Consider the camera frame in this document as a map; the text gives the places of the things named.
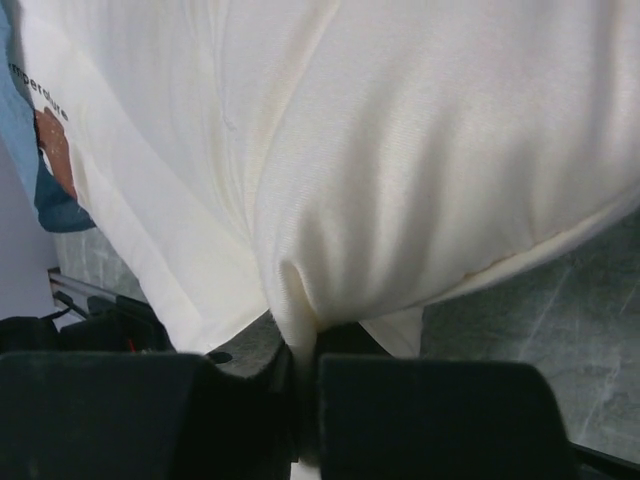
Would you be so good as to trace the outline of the cream pillow with bear print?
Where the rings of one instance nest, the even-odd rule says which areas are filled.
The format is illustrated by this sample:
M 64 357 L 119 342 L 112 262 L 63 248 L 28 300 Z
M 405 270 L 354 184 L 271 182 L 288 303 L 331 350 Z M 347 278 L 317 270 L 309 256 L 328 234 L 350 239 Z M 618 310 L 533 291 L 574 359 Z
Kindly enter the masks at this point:
M 174 347 L 295 355 L 574 248 L 639 204 L 635 1 L 5 1 L 37 154 Z

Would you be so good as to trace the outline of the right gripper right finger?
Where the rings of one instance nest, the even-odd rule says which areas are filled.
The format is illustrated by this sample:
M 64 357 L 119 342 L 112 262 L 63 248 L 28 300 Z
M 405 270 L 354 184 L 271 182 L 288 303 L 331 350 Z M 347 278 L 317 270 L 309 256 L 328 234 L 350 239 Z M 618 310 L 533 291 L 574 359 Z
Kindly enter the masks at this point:
M 325 479 L 575 479 L 556 398 L 533 366 L 397 359 L 357 325 L 323 333 Z

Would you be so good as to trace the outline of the blue fabric pillowcase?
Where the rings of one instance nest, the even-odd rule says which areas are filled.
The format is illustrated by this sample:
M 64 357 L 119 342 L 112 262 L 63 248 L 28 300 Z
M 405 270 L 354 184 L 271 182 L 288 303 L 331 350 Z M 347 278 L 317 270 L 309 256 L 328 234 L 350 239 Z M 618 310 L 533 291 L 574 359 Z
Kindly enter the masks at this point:
M 35 114 L 18 88 L 22 71 L 10 60 L 16 32 L 6 8 L 1 9 L 1 140 L 12 160 L 31 210 L 51 233 L 82 232 L 95 227 L 90 215 L 54 179 L 37 147 Z

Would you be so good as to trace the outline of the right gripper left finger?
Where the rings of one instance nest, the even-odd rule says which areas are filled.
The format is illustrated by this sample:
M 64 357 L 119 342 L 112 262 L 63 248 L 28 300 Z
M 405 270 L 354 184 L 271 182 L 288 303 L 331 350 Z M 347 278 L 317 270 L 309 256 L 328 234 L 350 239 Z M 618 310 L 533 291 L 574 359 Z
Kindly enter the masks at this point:
M 286 479 L 290 358 L 245 374 L 190 354 L 1 358 L 5 479 Z

